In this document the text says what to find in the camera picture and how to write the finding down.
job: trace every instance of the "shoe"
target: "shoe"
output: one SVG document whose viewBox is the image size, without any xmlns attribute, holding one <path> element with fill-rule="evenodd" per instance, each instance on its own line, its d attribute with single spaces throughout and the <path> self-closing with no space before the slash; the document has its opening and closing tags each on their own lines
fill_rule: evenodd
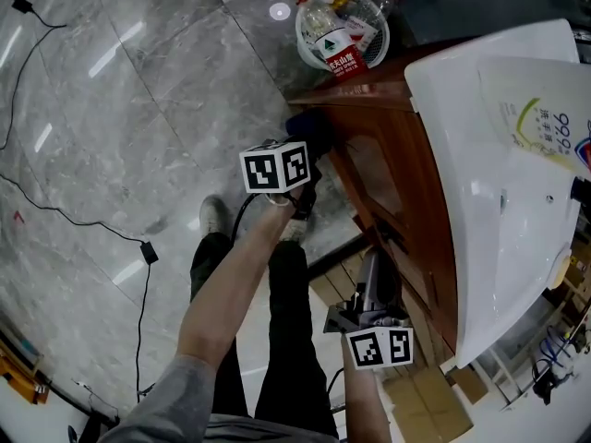
<svg viewBox="0 0 591 443">
<path fill-rule="evenodd" d="M 308 229 L 308 221 L 294 220 L 293 218 L 285 226 L 279 241 L 295 241 L 298 244 L 302 243 L 306 230 Z"/>
<path fill-rule="evenodd" d="M 210 233 L 229 234 L 228 208 L 223 200 L 217 196 L 205 197 L 199 210 L 199 228 L 201 237 L 205 238 Z"/>
</svg>

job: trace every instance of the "marble floor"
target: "marble floor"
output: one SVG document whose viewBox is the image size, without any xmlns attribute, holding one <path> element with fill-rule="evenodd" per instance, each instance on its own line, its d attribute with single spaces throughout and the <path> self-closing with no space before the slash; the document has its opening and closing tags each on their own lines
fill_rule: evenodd
<svg viewBox="0 0 591 443">
<path fill-rule="evenodd" d="M 160 261 L 151 269 L 142 324 L 145 388 L 175 349 L 201 200 L 217 193 L 237 211 L 245 197 L 238 152 L 282 137 L 290 116 L 285 97 L 323 75 L 297 56 L 295 0 L 30 1 L 47 22 L 67 27 L 29 61 L 0 172 L 40 204 L 152 242 Z M 274 20 L 269 7 L 280 2 L 291 15 Z M 10 5 L 0 0 L 1 139 L 18 70 L 44 33 L 33 15 Z M 315 227 L 304 244 L 309 262 L 358 234 L 331 166 L 323 161 L 321 169 Z M 253 202 L 243 230 L 263 204 Z M 73 380 L 125 414 L 135 402 L 147 273 L 138 246 L 37 210 L 0 181 L 0 257 L 0 307 L 44 354 L 42 370 L 79 401 L 88 394 Z M 321 334 L 325 311 L 318 297 L 311 303 L 330 377 L 341 364 L 338 341 Z M 263 281 L 238 337 L 251 408 L 268 357 L 268 320 Z"/>
</svg>

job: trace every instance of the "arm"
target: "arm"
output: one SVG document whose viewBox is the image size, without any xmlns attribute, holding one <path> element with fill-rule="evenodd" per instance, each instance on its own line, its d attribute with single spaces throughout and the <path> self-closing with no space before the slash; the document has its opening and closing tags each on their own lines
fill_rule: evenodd
<svg viewBox="0 0 591 443">
<path fill-rule="evenodd" d="M 373 371 L 356 371 L 345 336 L 341 338 L 347 438 L 351 443 L 391 443 L 390 424 Z"/>
<path fill-rule="evenodd" d="M 259 286 L 273 249 L 295 209 L 269 206 L 257 224 L 226 255 L 189 306 L 177 355 L 190 355 L 217 369 L 230 349 Z"/>
</svg>

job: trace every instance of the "washbasin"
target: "washbasin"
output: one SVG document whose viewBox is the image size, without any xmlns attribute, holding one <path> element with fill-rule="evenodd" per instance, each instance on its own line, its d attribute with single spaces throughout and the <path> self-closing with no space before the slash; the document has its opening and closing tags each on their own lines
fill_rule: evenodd
<svg viewBox="0 0 591 443">
<path fill-rule="evenodd" d="M 573 173 L 497 136 L 478 63 L 498 55 L 579 62 L 571 28 L 559 19 L 465 42 L 404 72 L 449 213 L 459 367 L 500 338 L 553 284 L 570 254 L 579 210 L 570 199 Z"/>
</svg>

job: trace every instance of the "black pants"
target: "black pants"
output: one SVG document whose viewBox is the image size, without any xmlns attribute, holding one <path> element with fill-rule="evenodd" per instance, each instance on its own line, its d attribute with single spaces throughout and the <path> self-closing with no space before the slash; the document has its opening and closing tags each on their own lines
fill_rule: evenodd
<svg viewBox="0 0 591 443">
<path fill-rule="evenodd" d="M 221 233 L 201 241 L 191 266 L 191 300 L 230 250 Z M 281 242 L 269 261 L 270 359 L 255 418 L 337 437 L 326 376 L 312 344 L 308 265 L 298 243 Z M 236 341 L 218 369 L 212 413 L 248 416 Z"/>
</svg>

